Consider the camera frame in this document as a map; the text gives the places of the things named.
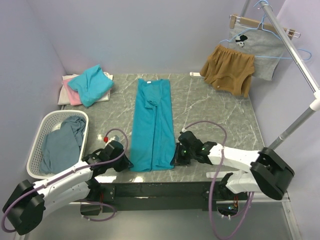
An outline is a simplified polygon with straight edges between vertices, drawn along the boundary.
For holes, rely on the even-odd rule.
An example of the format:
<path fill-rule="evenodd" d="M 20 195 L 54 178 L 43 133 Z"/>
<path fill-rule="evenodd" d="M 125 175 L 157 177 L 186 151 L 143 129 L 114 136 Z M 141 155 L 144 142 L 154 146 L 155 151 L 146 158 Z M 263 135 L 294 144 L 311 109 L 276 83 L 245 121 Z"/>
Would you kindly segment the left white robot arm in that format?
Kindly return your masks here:
<path fill-rule="evenodd" d="M 120 142 L 111 140 L 104 148 L 52 177 L 33 183 L 27 179 L 20 182 L 3 206 L 2 230 L 25 235 L 47 215 L 69 203 L 93 201 L 100 204 L 107 190 L 96 177 L 111 168 L 117 172 L 128 169 L 132 164 L 125 154 L 126 149 Z"/>

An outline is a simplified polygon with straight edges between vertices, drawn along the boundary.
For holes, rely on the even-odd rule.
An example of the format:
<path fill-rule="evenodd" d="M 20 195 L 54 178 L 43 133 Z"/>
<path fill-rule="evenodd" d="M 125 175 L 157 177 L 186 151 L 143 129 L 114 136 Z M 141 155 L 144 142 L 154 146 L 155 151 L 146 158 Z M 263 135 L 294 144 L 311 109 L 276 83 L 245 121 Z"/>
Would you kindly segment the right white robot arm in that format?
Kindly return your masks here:
<path fill-rule="evenodd" d="M 226 200 L 242 192 L 261 192 L 279 201 L 295 176 L 294 170 L 268 147 L 262 150 L 224 147 L 212 141 L 201 142 L 191 131 L 182 132 L 178 141 L 184 160 L 235 169 L 222 176 L 219 183 L 219 193 Z"/>

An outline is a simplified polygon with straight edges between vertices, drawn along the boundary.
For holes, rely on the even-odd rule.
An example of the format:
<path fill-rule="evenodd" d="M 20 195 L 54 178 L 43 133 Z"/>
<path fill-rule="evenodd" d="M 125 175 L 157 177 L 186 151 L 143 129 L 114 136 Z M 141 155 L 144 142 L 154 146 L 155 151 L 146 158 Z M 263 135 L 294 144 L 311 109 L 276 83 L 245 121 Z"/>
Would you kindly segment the teal t shirt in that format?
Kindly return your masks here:
<path fill-rule="evenodd" d="M 176 142 L 168 79 L 139 79 L 130 146 L 132 172 L 171 170 Z"/>

